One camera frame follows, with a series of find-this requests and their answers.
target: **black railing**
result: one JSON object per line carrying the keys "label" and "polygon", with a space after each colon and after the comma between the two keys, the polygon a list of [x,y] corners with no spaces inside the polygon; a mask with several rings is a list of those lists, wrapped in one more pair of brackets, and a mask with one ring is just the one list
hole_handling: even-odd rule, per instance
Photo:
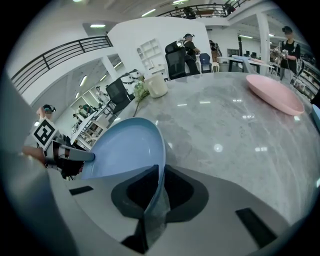
{"label": "black railing", "polygon": [[176,8],[157,15],[157,17],[175,17],[175,18],[225,18],[234,11],[234,8],[240,7],[247,0],[228,0],[225,4],[197,4]]}
{"label": "black railing", "polygon": [[62,44],[31,60],[11,80],[22,94],[34,81],[60,63],[80,54],[112,46],[107,36],[88,37]]}

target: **marble table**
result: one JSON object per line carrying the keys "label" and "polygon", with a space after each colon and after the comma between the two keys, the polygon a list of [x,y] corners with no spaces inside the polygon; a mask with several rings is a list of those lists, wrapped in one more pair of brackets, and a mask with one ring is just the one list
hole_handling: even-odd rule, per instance
{"label": "marble table", "polygon": [[[320,177],[320,134],[309,116],[311,104],[302,99],[306,112],[300,116],[282,113],[250,91],[246,75],[171,80],[168,93],[146,97],[136,116],[159,127],[167,164],[232,181],[293,224],[309,211]],[[132,117],[136,104],[112,125]]]}

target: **blue chair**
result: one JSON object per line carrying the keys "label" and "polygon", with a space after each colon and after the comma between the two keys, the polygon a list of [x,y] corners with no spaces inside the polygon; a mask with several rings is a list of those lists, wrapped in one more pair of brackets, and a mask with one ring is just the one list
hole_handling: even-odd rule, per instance
{"label": "blue chair", "polygon": [[201,73],[212,73],[212,64],[210,63],[210,56],[207,53],[200,54]]}

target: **white chair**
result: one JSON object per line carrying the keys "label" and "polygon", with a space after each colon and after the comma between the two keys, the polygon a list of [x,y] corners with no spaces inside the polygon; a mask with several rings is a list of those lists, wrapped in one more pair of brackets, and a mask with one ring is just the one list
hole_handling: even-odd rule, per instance
{"label": "white chair", "polygon": [[219,70],[220,70],[219,63],[218,62],[212,62],[212,71],[213,72],[219,72]]}

